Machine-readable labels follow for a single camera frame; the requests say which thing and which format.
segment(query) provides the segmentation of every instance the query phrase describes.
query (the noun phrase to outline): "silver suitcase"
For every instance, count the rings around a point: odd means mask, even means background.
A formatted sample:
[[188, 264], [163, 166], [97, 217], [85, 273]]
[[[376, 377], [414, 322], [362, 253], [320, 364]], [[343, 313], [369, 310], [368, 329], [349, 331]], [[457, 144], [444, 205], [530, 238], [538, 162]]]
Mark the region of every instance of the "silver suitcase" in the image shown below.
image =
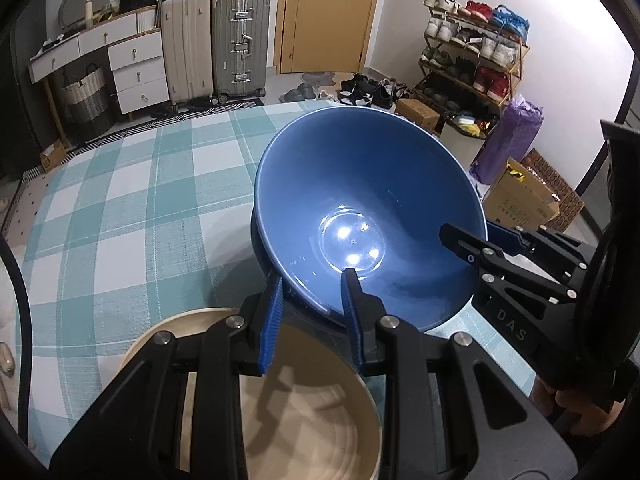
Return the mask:
[[216, 94], [264, 96], [269, 0], [213, 0], [212, 49]]
[[172, 103], [213, 96], [211, 0], [162, 2], [162, 54]]

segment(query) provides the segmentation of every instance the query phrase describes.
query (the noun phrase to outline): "laundry basket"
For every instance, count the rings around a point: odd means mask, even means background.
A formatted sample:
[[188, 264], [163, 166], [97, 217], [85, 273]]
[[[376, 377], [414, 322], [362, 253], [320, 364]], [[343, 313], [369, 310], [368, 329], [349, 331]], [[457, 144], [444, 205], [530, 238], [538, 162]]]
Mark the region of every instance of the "laundry basket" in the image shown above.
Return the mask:
[[89, 65], [87, 75], [65, 86], [64, 94], [69, 130], [75, 140], [95, 139], [115, 124], [116, 117], [109, 108], [109, 91], [100, 67]]

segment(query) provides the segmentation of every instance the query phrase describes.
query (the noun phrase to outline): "bowl rim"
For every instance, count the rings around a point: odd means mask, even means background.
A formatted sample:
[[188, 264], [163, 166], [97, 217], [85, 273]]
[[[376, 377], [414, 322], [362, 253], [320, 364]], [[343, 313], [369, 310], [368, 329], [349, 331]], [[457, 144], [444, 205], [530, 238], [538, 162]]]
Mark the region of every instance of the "bowl rim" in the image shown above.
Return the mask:
[[[446, 148], [446, 146], [444, 146], [438, 139], [433, 137], [429, 132], [423, 130], [420, 126], [417, 126], [416, 124], [412, 123], [411, 121], [409, 121], [405, 117], [395, 115], [395, 114], [393, 114], [391, 112], [388, 112], [388, 111], [376, 110], [375, 108], [369, 108], [369, 107], [351, 107], [351, 106], [347, 106], [347, 105], [329, 106], [329, 107], [325, 107], [325, 108], [319, 108], [318, 110], [313, 110], [311, 112], [302, 114], [299, 117], [296, 117], [295, 119], [293, 119], [289, 123], [285, 124], [273, 136], [273, 138], [267, 144], [267, 147], [264, 149], [264, 152], [262, 153], [262, 156], [260, 158], [260, 163], [258, 164], [258, 168], [257, 168], [256, 173], [255, 173], [255, 181], [254, 181], [255, 221], [256, 221], [256, 224], [258, 226], [258, 232], [260, 234], [260, 238], [262, 240], [264, 248], [266, 249], [267, 254], [268, 254], [268, 256], [269, 256], [269, 258], [271, 260], [271, 263], [274, 265], [274, 267], [278, 271], [279, 275], [281, 277], [283, 277], [287, 281], [287, 283], [289, 283], [290, 286], [292, 286], [292, 288], [296, 291], [296, 293], [299, 294], [303, 298], [303, 300], [306, 302], [306, 304], [308, 304], [309, 307], [314, 309], [316, 312], [319, 312], [322, 316], [328, 317], [329, 319], [334, 320], [335, 322], [338, 322], [341, 325], [344, 325], [344, 314], [342, 314], [342, 313], [340, 313], [337, 310], [334, 310], [332, 308], [328, 308], [327, 306], [322, 304], [321, 301], [319, 301], [319, 298], [317, 298], [314, 294], [312, 294], [308, 290], [308, 288], [306, 288], [306, 286], [301, 285], [298, 282], [298, 280], [295, 278], [295, 276], [293, 276], [290, 272], [288, 272], [286, 270], [286, 268], [282, 265], [280, 259], [276, 256], [276, 254], [275, 254], [275, 252], [273, 250], [273, 246], [271, 244], [271, 241], [269, 240], [269, 237], [266, 235], [266, 232], [264, 230], [264, 225], [263, 225], [263, 222], [262, 222], [262, 212], [260, 211], [260, 182], [262, 180], [264, 161], [268, 158], [268, 155], [269, 155], [270, 151], [273, 149], [274, 145], [276, 145], [276, 143], [278, 142], [280, 137], [283, 136], [283, 135], [287, 135], [288, 134], [287, 131], [290, 130], [291, 127], [295, 123], [297, 123], [298, 121], [304, 120], [305, 118], [308, 118], [309, 116], [312, 116], [314, 114], [335, 113], [334, 110], [337, 111], [337, 110], [345, 110], [345, 109], [351, 110], [351, 112], [349, 112], [349, 113], [384, 114], [386, 116], [391, 116], [392, 118], [396, 118], [398, 120], [405, 121], [405, 122], [407, 122], [408, 124], [410, 124], [413, 127], [413, 129], [414, 129], [414, 131], [416, 133], [424, 135], [426, 138], [428, 138], [429, 140], [427, 140], [427, 142], [432, 142], [436, 146], [436, 149], [440, 149], [444, 153], [447, 153], [447, 155], [449, 155], [449, 157], [453, 161], [453, 163], [455, 163], [457, 165], [457, 167], [460, 168], [460, 171], [462, 172], [462, 175], [464, 175], [466, 177], [466, 183], [469, 186], [471, 193], [478, 199], [478, 211], [480, 212], [481, 223], [482, 223], [482, 233], [481, 233], [481, 235], [484, 237], [485, 240], [487, 240], [487, 238], [488, 238], [487, 227], [486, 227], [486, 216], [484, 214], [484, 209], [482, 208], [482, 203], [481, 203], [480, 197], [478, 195], [478, 191], [475, 189], [475, 187], [473, 185], [473, 182], [471, 181], [470, 175], [468, 174], [467, 171], [464, 170], [462, 165], [459, 163], [459, 161], [456, 159], [456, 157]], [[469, 292], [468, 298], [466, 298], [464, 303], [462, 305], [460, 305], [460, 307], [457, 308], [455, 310], [455, 312], [453, 312], [450, 316], [447, 316], [446, 318], [442, 319], [437, 324], [429, 325], [427, 327], [421, 327], [420, 326], [420, 327], [416, 327], [416, 328], [420, 332], [426, 332], [427, 330], [431, 330], [433, 328], [436, 328], [437, 326], [440, 326], [444, 322], [446, 322], [449, 319], [451, 319], [452, 317], [454, 317], [457, 313], [459, 313], [460, 310], [462, 310], [462, 308], [468, 303], [468, 301], [471, 299], [472, 296], [473, 296], [473, 290], [471, 290]]]

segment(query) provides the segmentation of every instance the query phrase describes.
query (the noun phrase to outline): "wooden shelf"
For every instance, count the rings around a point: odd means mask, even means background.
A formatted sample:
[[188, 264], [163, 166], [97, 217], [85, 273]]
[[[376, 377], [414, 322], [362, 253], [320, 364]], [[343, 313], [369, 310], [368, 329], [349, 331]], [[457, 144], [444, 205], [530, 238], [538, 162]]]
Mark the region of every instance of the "wooden shelf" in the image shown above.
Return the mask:
[[[429, 38], [429, 40], [431, 41], [434, 41], [435, 43], [438, 43], [438, 45], [435, 45], [434, 48], [439, 49], [443, 45], [452, 46], [453, 48], [455, 48], [456, 50], [459, 50], [460, 52], [469, 54], [473, 58], [472, 61], [476, 64], [480, 64], [482, 66], [488, 66], [490, 68], [493, 68], [494, 70], [497, 70], [498, 72], [504, 72], [507, 75], [511, 75], [517, 79], [521, 79], [520, 74], [518, 74], [518, 70], [516, 70], [520, 66], [519, 61], [516, 62], [516, 64], [513, 65], [511, 68], [505, 68], [503, 66], [498, 65], [495, 61], [492, 61], [491, 59], [487, 59], [485, 57], [480, 56], [480, 54], [476, 54], [475, 52], [466, 49], [465, 47], [457, 44], [455, 41], [442, 41], [442, 40], [439, 40], [438, 38], [432, 38], [431, 36], [427, 36], [427, 38]], [[522, 56], [523, 57], [526, 56], [528, 51], [529, 49], [523, 50]]]
[[475, 94], [476, 96], [478, 96], [482, 100], [494, 105], [495, 107], [501, 108], [501, 107], [505, 106], [509, 102], [509, 99], [511, 98], [511, 92], [508, 92], [507, 95], [504, 97], [504, 99], [502, 101], [496, 102], [493, 99], [491, 99], [487, 94], [484, 94], [481, 91], [476, 90], [472, 86], [470, 86], [470, 85], [468, 85], [466, 83], [463, 83], [462, 81], [460, 81], [460, 79], [456, 79], [455, 77], [450, 76], [449, 74], [447, 74], [447, 72], [445, 70], [439, 69], [439, 68], [433, 66], [430, 63], [423, 63], [420, 60], [418, 60], [418, 65], [420, 65], [421, 69], [430, 70], [430, 72], [435, 72], [436, 74], [439, 74], [439, 75], [443, 76], [444, 78], [449, 79], [450, 81], [453, 81], [454, 83], [456, 83], [460, 87], [462, 87], [465, 90], [471, 92], [472, 94]]
[[488, 31], [488, 32], [492, 32], [494, 34], [497, 34], [498, 36], [502, 36], [503, 38], [506, 38], [507, 40], [511, 40], [511, 41], [513, 41], [515, 43], [521, 44], [523, 48], [526, 48], [526, 49], [529, 48], [525, 43], [522, 43], [522, 38], [520, 36], [518, 36], [517, 34], [511, 34], [510, 32], [505, 32], [504, 30], [500, 30], [499, 27], [496, 27], [495, 25], [492, 25], [491, 23], [485, 23], [485, 22], [482, 22], [480, 20], [473, 20], [473, 19], [468, 18], [466, 16], [460, 16], [459, 14], [454, 14], [453, 12], [449, 12], [448, 10], [439, 9], [437, 7], [429, 7], [429, 6], [425, 6], [425, 7], [427, 7], [427, 9], [429, 9], [432, 14], [434, 12], [437, 12], [438, 14], [443, 14], [447, 18], [453, 18], [454, 20], [457, 20], [458, 22], [467, 23], [468, 25], [471, 25], [473, 27], [480, 28], [480, 29]]

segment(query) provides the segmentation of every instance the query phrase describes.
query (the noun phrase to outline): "wooden door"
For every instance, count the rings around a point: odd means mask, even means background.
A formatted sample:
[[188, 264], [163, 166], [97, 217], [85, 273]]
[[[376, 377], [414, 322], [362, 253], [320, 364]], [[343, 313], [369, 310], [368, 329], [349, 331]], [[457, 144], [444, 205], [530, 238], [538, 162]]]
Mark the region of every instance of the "wooden door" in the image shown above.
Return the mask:
[[357, 72], [373, 0], [286, 0], [280, 72]]

